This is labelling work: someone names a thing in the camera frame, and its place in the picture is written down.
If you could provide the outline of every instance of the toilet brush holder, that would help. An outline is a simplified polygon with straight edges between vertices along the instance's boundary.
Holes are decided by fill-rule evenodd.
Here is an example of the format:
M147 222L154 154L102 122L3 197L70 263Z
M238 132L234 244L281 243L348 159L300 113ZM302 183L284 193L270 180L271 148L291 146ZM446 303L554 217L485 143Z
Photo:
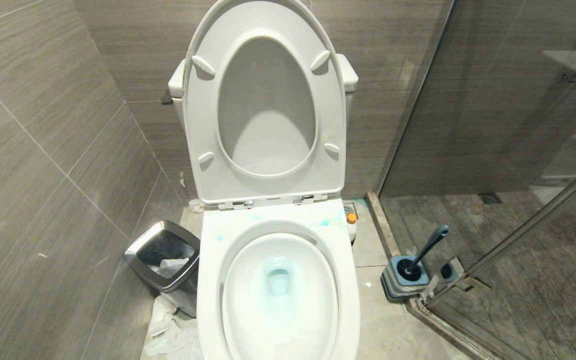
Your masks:
M430 235L417 256L393 256L381 274L381 285L391 303L416 296L430 283L423 257L448 235L448 226L441 225Z
M459 279L459 276L464 274L464 266L462 265L462 262L459 261L459 258L453 257L441 267L439 273L441 274L443 281L446 283L452 283Z

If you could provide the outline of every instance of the toilet seat hinge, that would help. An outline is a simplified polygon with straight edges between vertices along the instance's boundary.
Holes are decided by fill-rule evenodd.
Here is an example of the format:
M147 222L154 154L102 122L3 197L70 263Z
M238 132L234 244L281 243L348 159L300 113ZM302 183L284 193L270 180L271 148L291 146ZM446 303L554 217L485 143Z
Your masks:
M228 201L219 204L219 210L241 210L255 207L254 200Z
M300 194L292 197L292 203L295 205L311 204L316 201L326 200L327 198L327 193Z

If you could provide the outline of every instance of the shower enclosure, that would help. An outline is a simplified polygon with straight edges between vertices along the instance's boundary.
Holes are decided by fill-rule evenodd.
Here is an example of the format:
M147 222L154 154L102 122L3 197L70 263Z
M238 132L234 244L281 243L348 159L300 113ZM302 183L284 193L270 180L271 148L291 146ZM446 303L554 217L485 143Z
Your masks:
M576 360L576 1L444 12L379 191L403 255L451 229L420 312L484 357Z

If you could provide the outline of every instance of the toilet tank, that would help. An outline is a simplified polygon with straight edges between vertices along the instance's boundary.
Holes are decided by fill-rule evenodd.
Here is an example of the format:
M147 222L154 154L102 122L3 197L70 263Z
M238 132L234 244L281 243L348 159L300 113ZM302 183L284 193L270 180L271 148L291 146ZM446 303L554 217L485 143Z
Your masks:
M345 124L346 130L348 129L348 123L350 121L350 114L353 105L353 93L357 89L357 83L359 82L359 76L353 69L352 65L346 58L345 55L337 54L337 61L339 62L339 68L341 70L341 76L343 79L343 91L345 93ZM184 98L184 68L186 64L186 59L181 60L179 66L170 77L168 82L168 88L170 90L170 96L172 97L172 102L174 105L174 111L176 111L179 120L181 121L181 126L183 130L186 130L184 124L184 113L183 113L183 98Z

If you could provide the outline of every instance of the wall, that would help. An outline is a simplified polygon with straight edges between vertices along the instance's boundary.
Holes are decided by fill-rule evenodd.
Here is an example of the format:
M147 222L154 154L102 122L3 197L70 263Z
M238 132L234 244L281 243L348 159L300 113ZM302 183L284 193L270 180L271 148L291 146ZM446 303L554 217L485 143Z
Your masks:
M152 153L73 3L0 0L0 359L138 356L121 255L182 212Z
M575 70L553 52L576 54L576 1L458 0L382 194L520 191L551 163L570 175Z
M177 193L194 198L186 139L160 105L214 0L75 0L121 95ZM374 191L448 0L304 0L359 75L347 131L343 196ZM179 182L183 172L187 188Z

